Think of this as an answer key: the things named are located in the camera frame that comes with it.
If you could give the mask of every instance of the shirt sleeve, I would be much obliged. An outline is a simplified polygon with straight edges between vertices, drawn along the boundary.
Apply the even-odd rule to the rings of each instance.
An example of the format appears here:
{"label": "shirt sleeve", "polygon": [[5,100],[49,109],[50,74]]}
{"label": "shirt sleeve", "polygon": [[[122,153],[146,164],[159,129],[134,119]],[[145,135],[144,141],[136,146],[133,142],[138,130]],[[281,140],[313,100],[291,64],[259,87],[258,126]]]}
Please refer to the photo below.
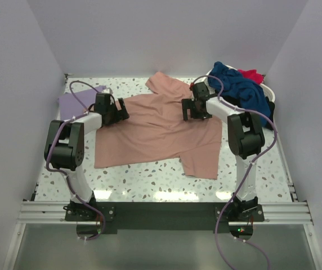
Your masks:
{"label": "shirt sleeve", "polygon": [[151,76],[146,82],[146,86],[152,92],[159,95],[166,95],[176,101],[181,102],[183,98],[191,98],[191,90],[187,83],[171,78],[161,72],[157,72]]}
{"label": "shirt sleeve", "polygon": [[180,154],[182,166],[187,176],[217,179],[218,157],[221,144],[210,143]]}

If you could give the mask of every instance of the cable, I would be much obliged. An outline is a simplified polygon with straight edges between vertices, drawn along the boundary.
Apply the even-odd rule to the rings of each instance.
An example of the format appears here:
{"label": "cable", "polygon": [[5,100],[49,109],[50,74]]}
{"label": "cable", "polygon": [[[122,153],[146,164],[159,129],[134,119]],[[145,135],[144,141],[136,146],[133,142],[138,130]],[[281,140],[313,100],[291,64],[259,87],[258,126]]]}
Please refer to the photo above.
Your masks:
{"label": "cable", "polygon": [[[193,83],[195,83],[198,79],[200,78],[204,78],[204,77],[207,77],[207,78],[213,78],[215,80],[217,80],[220,85],[221,85],[221,89],[217,95],[217,98],[219,100],[220,103],[224,104],[225,106],[233,109],[233,110],[236,110],[236,111],[240,111],[240,112],[247,112],[247,113],[254,113],[254,114],[257,114],[261,117],[263,117],[272,127],[273,131],[274,131],[274,140],[273,142],[271,143],[271,145],[269,147],[267,147],[264,151],[262,151],[260,154],[258,154],[255,158],[253,158],[250,162],[250,165],[249,167],[247,168],[246,170],[246,173],[244,175],[244,178],[242,179],[240,185],[237,187],[236,191],[234,192],[234,194],[232,195],[232,197],[230,198],[230,200],[225,204],[225,206],[222,208],[222,210],[220,211],[220,214],[218,215],[218,218],[217,218],[217,222],[216,222],[216,226],[215,226],[215,242],[216,242],[216,246],[217,246],[217,250],[220,254],[220,256],[223,258],[223,260],[225,261],[225,263],[232,269],[232,270],[237,270],[234,266],[232,266],[232,264],[226,259],[224,253],[222,252],[221,250],[221,247],[218,243],[218,237],[217,237],[217,231],[218,231],[218,225],[220,223],[220,220],[221,220],[221,217],[222,217],[222,214],[225,212],[225,210],[227,209],[227,207],[231,204],[231,202],[233,201],[233,199],[236,197],[237,193],[240,191],[241,189],[241,186],[243,185],[243,183],[245,182],[248,174],[250,173],[250,170],[252,168],[252,165],[254,164],[254,162],[260,158],[261,156],[263,156],[265,153],[267,153],[277,142],[277,139],[278,139],[278,132],[276,130],[276,126],[273,124],[273,122],[264,114],[261,114],[260,112],[258,111],[254,111],[254,110],[247,110],[247,109],[242,109],[242,108],[238,108],[237,106],[233,106],[232,104],[224,101],[221,99],[221,93],[223,91],[223,82],[218,78],[218,77],[215,77],[215,76],[212,76],[212,75],[202,75],[198,78],[196,78],[194,80]],[[242,242],[245,242],[246,244],[250,245],[250,246],[253,246],[254,248],[258,249],[266,258],[266,261],[267,261],[267,270],[270,270],[271,269],[271,262],[270,262],[270,259],[269,257],[267,256],[267,254],[259,247],[257,246],[256,244],[253,244],[249,241],[244,241],[243,239],[240,239],[240,238],[236,238],[237,240],[239,241],[242,241]]]}
{"label": "cable", "polygon": [[71,186],[71,183],[70,183],[70,178],[69,178],[69,175],[67,174],[66,171],[64,170],[61,170],[61,169],[52,169],[50,168],[50,161],[51,161],[51,156],[52,156],[52,153],[55,149],[55,146],[57,144],[57,142],[59,141],[59,137],[60,137],[60,134],[64,128],[64,126],[66,126],[68,123],[71,123],[77,119],[80,119],[84,116],[88,115],[88,112],[86,112],[85,114],[82,114],[82,115],[79,115],[79,116],[74,116],[72,119],[70,120],[67,120],[67,121],[64,121],[60,127],[59,127],[59,130],[57,131],[56,135],[55,135],[55,139],[53,140],[52,142],[52,145],[50,147],[50,150],[48,152],[48,155],[47,155],[47,159],[46,159],[46,169],[49,171],[49,172],[58,172],[58,173],[61,173],[63,174],[65,177],[66,177],[66,183],[67,183],[67,186],[69,188],[69,190],[71,191],[71,193],[86,207],[88,207],[89,209],[95,211],[98,215],[100,215],[102,217],[102,220],[103,220],[103,223],[102,223],[102,230],[100,233],[94,235],[94,236],[91,236],[91,237],[88,237],[86,238],[86,240],[93,240],[93,239],[96,239],[100,236],[100,234],[102,234],[104,231],[105,231],[105,228],[106,228],[106,219],[105,219],[105,216],[103,215],[103,213],[101,213],[99,210],[97,210],[96,208],[92,207],[91,205],[89,205],[86,201],[84,201],[83,199],[81,199],[77,194],[76,192],[74,191],[74,189],[72,188]]}
{"label": "cable", "polygon": [[95,87],[93,87],[92,85],[90,85],[90,84],[88,84],[88,83],[85,83],[85,82],[83,82],[83,81],[80,81],[80,80],[74,80],[73,82],[70,82],[70,84],[69,84],[69,88],[70,88],[70,92],[71,92],[71,94],[74,96],[74,98],[76,98],[76,100],[83,106],[83,108],[85,109],[85,110],[87,110],[87,111],[89,111],[89,109],[87,108],[87,106],[76,96],[76,94],[72,91],[72,84],[74,84],[74,83],[82,83],[82,84],[84,84],[84,85],[86,85],[86,86],[88,86],[88,87],[91,87],[93,90],[95,90],[97,93],[100,93],[100,91],[99,90],[97,90]]}

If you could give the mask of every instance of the red cloth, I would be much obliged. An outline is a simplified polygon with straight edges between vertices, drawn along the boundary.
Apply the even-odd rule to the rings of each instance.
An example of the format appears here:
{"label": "red cloth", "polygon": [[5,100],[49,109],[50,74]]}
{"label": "red cloth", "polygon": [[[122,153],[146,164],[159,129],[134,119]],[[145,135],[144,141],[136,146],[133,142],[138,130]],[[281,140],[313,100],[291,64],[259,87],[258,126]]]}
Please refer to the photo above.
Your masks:
{"label": "red cloth", "polygon": [[257,73],[256,69],[246,70],[246,71],[239,69],[239,72],[242,74],[244,78],[251,79],[255,81],[257,84],[260,84],[263,82],[263,76]]}

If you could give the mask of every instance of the white speckled table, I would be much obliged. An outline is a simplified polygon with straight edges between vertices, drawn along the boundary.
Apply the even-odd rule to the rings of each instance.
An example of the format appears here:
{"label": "white speckled table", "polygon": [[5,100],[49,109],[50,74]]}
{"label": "white speckled table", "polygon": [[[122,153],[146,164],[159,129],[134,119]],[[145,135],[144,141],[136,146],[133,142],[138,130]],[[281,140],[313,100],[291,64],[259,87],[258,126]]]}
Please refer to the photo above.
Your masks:
{"label": "white speckled table", "polygon": [[[113,90],[115,98],[150,93],[145,86],[148,78],[69,78],[82,80],[93,86],[105,85]],[[186,83],[191,78],[178,78]],[[75,92],[88,89],[74,84]],[[273,140],[273,132],[264,129],[266,145]],[[85,136],[83,168],[90,187],[98,201],[227,201],[235,189],[236,161],[227,143],[227,125],[223,124],[218,178],[199,179],[184,176],[179,159],[167,159],[95,169],[95,132]],[[61,174],[44,168],[38,177],[36,201],[68,201],[69,191]],[[288,178],[285,173],[279,145],[273,147],[257,164],[257,194],[260,202],[290,202]]]}

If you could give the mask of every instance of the pink t-shirt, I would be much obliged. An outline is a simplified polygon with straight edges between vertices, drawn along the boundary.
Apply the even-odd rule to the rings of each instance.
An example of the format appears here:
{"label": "pink t-shirt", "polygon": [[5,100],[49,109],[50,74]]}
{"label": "pink t-shirt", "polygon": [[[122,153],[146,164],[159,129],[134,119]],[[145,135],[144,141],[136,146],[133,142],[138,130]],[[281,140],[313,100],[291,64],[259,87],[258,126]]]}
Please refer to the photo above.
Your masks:
{"label": "pink t-shirt", "polygon": [[180,157],[187,176],[216,179],[221,121],[183,120],[184,82],[157,72],[146,86],[154,93],[124,99],[129,119],[96,132],[95,168]]}

